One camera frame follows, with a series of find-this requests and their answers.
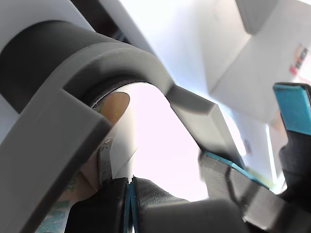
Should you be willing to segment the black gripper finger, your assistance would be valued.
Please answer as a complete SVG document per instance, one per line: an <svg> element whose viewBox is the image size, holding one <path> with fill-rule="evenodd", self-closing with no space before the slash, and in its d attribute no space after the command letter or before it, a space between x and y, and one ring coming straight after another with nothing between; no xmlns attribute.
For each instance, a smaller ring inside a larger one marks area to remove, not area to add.
<svg viewBox="0 0 311 233"><path fill-rule="evenodd" d="M188 200L173 196L151 180L133 177L130 183L130 202L135 232L141 233L142 211L145 208Z"/></svg>

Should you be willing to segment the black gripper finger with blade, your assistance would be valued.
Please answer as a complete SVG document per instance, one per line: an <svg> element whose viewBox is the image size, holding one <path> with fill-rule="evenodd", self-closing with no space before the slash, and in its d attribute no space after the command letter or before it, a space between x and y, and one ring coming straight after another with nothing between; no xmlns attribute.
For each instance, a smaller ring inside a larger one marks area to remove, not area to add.
<svg viewBox="0 0 311 233"><path fill-rule="evenodd" d="M99 190L75 203L65 227L67 233L126 233L129 217L128 178L112 178L110 146L98 150Z"/></svg>

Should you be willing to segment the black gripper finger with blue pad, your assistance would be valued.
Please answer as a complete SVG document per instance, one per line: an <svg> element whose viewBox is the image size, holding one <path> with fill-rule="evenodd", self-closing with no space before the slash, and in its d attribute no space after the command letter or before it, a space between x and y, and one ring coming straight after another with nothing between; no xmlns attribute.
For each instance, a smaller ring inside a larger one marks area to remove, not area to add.
<svg viewBox="0 0 311 233"><path fill-rule="evenodd" d="M212 199L236 204L253 233L309 233L310 213L277 196L222 157L203 153L200 170Z"/></svg>
<svg viewBox="0 0 311 233"><path fill-rule="evenodd" d="M288 143L279 153L288 201L311 200L311 86L276 83L273 91Z"/></svg>

